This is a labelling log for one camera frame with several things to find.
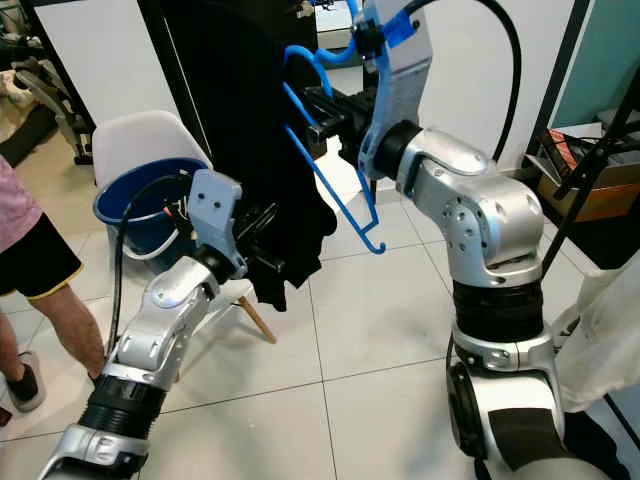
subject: white cloth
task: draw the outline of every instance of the white cloth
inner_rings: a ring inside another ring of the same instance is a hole
[[[37,104],[33,93],[13,84],[15,71],[0,72],[0,142],[20,128]]]
[[[563,343],[556,366],[565,411],[640,383],[640,251],[618,270],[586,275],[578,301],[551,328]]]

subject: pink shirt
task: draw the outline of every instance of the pink shirt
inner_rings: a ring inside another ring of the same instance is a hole
[[[0,155],[0,253],[24,237],[41,215],[38,204]]]

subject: cardboard box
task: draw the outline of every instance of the cardboard box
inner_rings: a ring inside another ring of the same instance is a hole
[[[563,217],[567,215],[578,193],[572,188],[562,200],[553,198],[558,190],[557,179],[543,174],[538,193]],[[610,165],[604,169],[589,194],[576,222],[602,220],[627,215],[640,193],[640,164]]]

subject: black shorts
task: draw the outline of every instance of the black shorts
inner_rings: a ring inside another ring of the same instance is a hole
[[[37,300],[64,287],[81,269],[76,254],[43,213],[24,237],[0,253],[0,295],[18,290]]]

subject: floor tile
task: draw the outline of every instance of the floor tile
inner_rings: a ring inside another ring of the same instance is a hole
[[[596,402],[587,410],[587,413],[614,439],[618,447],[618,460],[627,467],[630,477],[632,479],[640,478],[640,452],[604,400]]]
[[[164,410],[217,402],[320,380],[309,286],[287,287],[287,311],[247,296],[278,339],[266,341],[241,308],[209,322],[189,345],[181,380]]]
[[[19,292],[0,297],[0,311],[4,313],[24,312],[32,308],[24,295]]]
[[[382,191],[388,191],[388,190],[396,190],[396,182],[394,180],[391,180],[388,177],[385,178],[381,178],[380,180],[377,181],[377,190],[378,193],[382,192]]]
[[[400,201],[402,201],[402,195],[396,192],[395,189],[380,188],[380,186],[378,186],[378,189],[376,191],[376,206]]]
[[[438,273],[444,280],[449,292],[453,293],[453,280],[449,270],[449,257],[447,256],[446,242],[430,243],[424,246],[427,249],[429,258],[438,269]]]
[[[549,238],[547,238],[543,233],[542,237],[540,237],[540,243],[538,243],[538,257],[540,257],[540,261],[544,259],[544,256],[547,254],[550,246],[551,240],[549,240]]]
[[[161,415],[151,442],[142,480],[335,479],[321,385]]]
[[[71,281],[71,287],[82,300],[101,298],[111,294],[109,243],[104,229],[93,232],[80,250],[83,269]]]
[[[451,433],[443,361],[328,382],[341,480],[475,480]]]
[[[61,434],[0,443],[0,478],[35,480],[42,472]]]
[[[26,189],[39,200],[93,185],[93,166],[76,165],[73,150],[62,134],[56,133],[16,168]]]
[[[353,95],[362,91],[364,77],[362,66],[332,68],[327,73],[333,88],[340,90],[345,95]]]
[[[37,310],[27,310],[26,312],[11,313],[7,315],[7,318],[16,335],[18,348],[20,351],[26,350],[29,348],[40,322],[44,319],[44,315]]]
[[[85,187],[63,194],[46,195],[38,203],[63,235],[102,230],[102,223],[93,214],[96,187]]]
[[[82,247],[84,247],[88,238],[88,233],[71,233],[64,236],[65,242],[67,242],[67,245],[69,245],[76,255],[80,254],[80,251],[82,250]]]
[[[311,278],[324,378],[442,356],[453,305],[422,246],[324,262]]]
[[[440,227],[436,223],[427,217],[424,213],[416,208],[413,202],[404,200],[402,207],[409,215],[411,223],[418,231],[422,243],[442,242],[444,237],[440,231]]]
[[[544,234],[549,239],[549,241],[553,240],[556,232],[558,231],[558,227],[556,227],[553,223],[546,223],[544,225]],[[578,246],[573,243],[568,238],[562,243],[562,247],[560,250],[565,254],[565,256],[573,263],[582,273],[589,273],[595,270],[599,270],[598,266],[591,260],[585,253],[582,252],[578,248]]]
[[[355,197],[347,207],[361,226],[371,221],[363,195]],[[398,201],[386,202],[380,199],[377,206],[380,224],[369,233],[373,245],[380,242],[387,245],[387,249],[417,245],[420,239],[409,221],[402,205]],[[337,214],[338,228],[336,232],[322,242],[321,259],[339,258],[348,255],[368,252],[367,247],[342,213]]]

